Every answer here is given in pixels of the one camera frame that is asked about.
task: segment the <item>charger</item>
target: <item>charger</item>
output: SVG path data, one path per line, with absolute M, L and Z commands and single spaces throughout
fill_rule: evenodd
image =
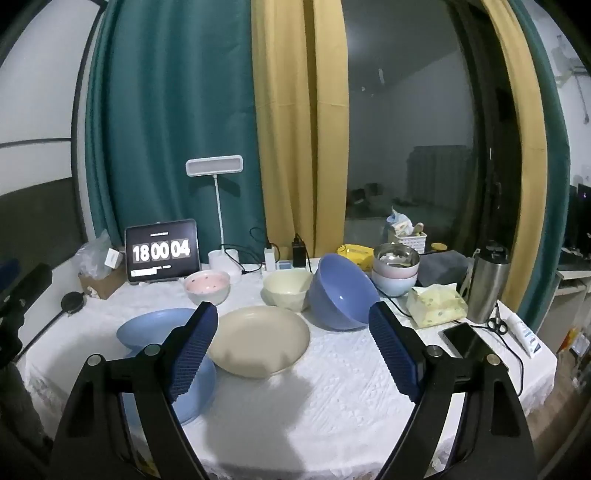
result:
M 306 244 L 299 235 L 296 235 L 291 243 L 291 255 L 291 262 L 295 268 L 306 267 Z

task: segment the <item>gray cloth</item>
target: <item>gray cloth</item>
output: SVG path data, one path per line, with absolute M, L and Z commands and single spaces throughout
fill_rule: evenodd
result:
M 421 255 L 418 266 L 418 284 L 422 287 L 430 285 L 462 285 L 468 269 L 468 259 L 455 250 Z

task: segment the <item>window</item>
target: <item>window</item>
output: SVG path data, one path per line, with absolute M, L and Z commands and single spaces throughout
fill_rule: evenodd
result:
M 428 244 L 466 255 L 482 239 L 511 247 L 517 217 L 503 208 L 513 230 L 499 236 L 506 225 L 492 209 L 499 212 L 495 201 L 513 202 L 515 195 L 518 206 L 519 172 L 517 189 L 499 184 L 515 180 L 519 167 L 498 171 L 489 157 L 494 139 L 514 137 L 517 126 L 502 51 L 484 10 L 443 0 L 343 0 L 343 12 L 350 99 L 345 242 L 382 243 L 394 209 L 424 224 Z M 479 45 L 486 54 L 474 53 Z M 474 59 L 483 56 L 478 61 L 486 65 L 477 68 Z M 492 78 L 485 80 L 485 72 Z M 499 113 L 507 131 L 498 128 Z M 514 151 L 512 142 L 505 159 Z

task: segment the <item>blue bowl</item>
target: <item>blue bowl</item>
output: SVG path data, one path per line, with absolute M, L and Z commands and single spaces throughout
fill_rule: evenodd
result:
M 131 349 L 128 357 L 135 356 L 151 343 L 162 344 L 174 328 L 187 323 L 194 311 L 193 309 L 168 309 L 140 315 L 125 322 L 117 330 L 117 338 Z M 215 385 L 216 367 L 206 355 L 189 391 L 180 395 L 173 403 L 173 410 L 181 425 L 193 421 L 208 408 L 213 399 Z M 128 424 L 139 428 L 141 422 L 134 395 L 123 394 L 122 398 Z
M 320 259 L 308 291 L 308 302 L 318 322 L 336 330 L 367 326 L 369 309 L 377 301 L 374 284 L 351 260 L 337 254 Z

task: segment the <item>small white device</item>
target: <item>small white device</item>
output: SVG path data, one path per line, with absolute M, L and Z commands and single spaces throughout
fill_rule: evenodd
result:
M 275 271 L 275 247 L 265 248 L 265 266 L 268 272 Z
M 203 177 L 212 175 L 216 187 L 217 218 L 220 222 L 220 236 L 222 237 L 222 251 L 224 250 L 222 208 L 220 206 L 220 191 L 217 186 L 217 176 L 226 173 L 239 173 L 243 169 L 241 155 L 229 155 L 227 157 L 194 158 L 185 163 L 187 176 Z
M 123 261 L 123 253 L 118 252 L 113 248 L 109 248 L 107 252 L 107 258 L 105 259 L 105 265 L 107 267 L 111 267 L 113 270 L 116 270 L 121 265 Z

